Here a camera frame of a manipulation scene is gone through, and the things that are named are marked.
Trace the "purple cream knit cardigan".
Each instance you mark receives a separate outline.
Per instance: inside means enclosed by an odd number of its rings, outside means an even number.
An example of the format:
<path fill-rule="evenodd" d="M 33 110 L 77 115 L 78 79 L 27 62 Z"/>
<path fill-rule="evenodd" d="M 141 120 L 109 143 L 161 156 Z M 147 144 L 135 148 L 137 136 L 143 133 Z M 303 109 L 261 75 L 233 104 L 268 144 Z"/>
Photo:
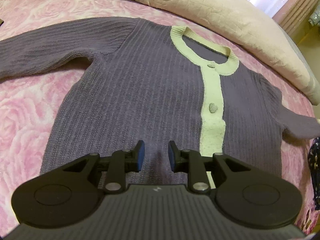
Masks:
<path fill-rule="evenodd" d="M 233 51 L 188 27 L 99 17 L 36 29 L 1 42 L 1 78 L 40 74 L 77 58 L 90 63 L 64 98 L 41 172 L 89 153 L 145 142 L 143 169 L 127 181 L 180 184 L 168 142 L 204 156 L 222 152 L 281 176 L 281 141 L 319 136 L 313 117 L 282 104 L 281 91 Z"/>

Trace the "pink floral bed blanket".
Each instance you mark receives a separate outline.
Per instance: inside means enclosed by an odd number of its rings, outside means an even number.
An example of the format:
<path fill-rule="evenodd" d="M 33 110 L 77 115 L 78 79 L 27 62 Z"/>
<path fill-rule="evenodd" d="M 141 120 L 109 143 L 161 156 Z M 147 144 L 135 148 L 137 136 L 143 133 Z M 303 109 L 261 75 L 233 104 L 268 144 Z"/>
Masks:
<path fill-rule="evenodd" d="M 286 108 L 313 116 L 311 103 L 300 91 L 240 46 L 193 22 L 129 0 L 1 0 L 1 39 L 51 24 L 103 16 L 140 17 L 163 25 L 188 25 L 202 37 L 229 46 L 247 68 L 263 74 L 281 90 Z M 84 61 L 74 61 L 55 72 L 1 83 L 2 236 L 17 225 L 11 195 L 21 183 L 39 174 L 57 110 L 85 66 Z M 316 229 L 319 216 L 313 203 L 307 161 L 309 147 L 308 141 L 284 140 L 281 145 L 283 176 L 304 196 L 297 225 L 306 233 Z"/>

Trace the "navy floral folded garment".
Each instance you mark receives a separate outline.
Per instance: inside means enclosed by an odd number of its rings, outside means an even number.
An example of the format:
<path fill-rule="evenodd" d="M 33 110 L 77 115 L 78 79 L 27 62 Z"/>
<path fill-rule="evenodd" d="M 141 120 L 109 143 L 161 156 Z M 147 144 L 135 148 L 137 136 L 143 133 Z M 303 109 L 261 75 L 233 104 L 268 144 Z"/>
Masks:
<path fill-rule="evenodd" d="M 320 148 L 319 148 L 319 137 L 315 138 L 312 142 L 310 150 L 308 152 L 308 164 L 310 168 L 313 194 L 314 194 L 314 202 L 315 202 L 315 210 L 319 210 L 319 185 L 320 185 Z"/>

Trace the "rolled grey pink duvet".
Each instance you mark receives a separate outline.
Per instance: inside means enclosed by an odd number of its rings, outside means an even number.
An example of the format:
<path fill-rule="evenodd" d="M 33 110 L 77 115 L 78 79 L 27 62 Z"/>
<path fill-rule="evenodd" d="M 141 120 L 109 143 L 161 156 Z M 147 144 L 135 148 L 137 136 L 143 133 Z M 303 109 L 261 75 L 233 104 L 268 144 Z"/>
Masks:
<path fill-rule="evenodd" d="M 319 82 L 285 31 L 247 0 L 133 0 L 191 20 L 235 42 L 319 104 Z"/>

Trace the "pink curtain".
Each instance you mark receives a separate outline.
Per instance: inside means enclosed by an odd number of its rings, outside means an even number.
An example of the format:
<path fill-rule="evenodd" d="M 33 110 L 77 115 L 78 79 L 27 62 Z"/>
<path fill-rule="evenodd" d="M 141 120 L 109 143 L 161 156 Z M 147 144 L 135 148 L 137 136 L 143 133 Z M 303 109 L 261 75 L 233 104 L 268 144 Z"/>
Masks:
<path fill-rule="evenodd" d="M 292 35 L 305 22 L 309 23 L 309 16 L 318 1 L 288 0 L 272 18 L 288 35 Z"/>

